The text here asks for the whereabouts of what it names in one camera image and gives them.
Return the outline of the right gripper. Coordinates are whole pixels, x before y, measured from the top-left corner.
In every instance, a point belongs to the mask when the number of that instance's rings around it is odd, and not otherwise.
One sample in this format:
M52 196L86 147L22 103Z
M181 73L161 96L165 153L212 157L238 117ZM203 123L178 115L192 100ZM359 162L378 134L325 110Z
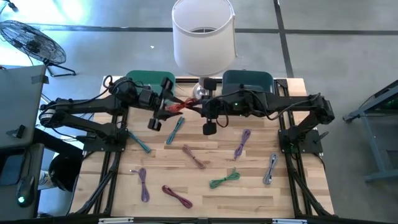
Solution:
M212 135L217 132L217 125L225 128L229 125L229 118L226 114L226 102L220 98L213 95L216 91L217 80L213 78L204 78L202 87L208 92L207 95L203 95L201 100L190 101L188 105L188 109L192 111L196 111L197 113L201 113L202 117L206 118L206 123L203 125L203 134L204 135ZM223 114L226 116L226 124L221 125L218 122L218 116Z

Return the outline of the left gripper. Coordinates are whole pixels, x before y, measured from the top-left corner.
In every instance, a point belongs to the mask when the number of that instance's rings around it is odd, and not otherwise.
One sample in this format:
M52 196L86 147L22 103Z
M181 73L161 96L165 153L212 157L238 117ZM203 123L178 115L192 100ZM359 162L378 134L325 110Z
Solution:
M173 103L177 103L180 105L186 105L187 102L183 101L177 97L174 96L172 93L172 88L173 88L174 83L167 77L164 77L161 83L162 91L160 92L160 95L155 98L154 101L154 113L152 118L149 120L148 128L154 131L160 131L161 129L161 120L167 120L169 118L172 118L174 116L179 116L183 115L182 112L172 112L169 110L166 110L166 100L170 100Z

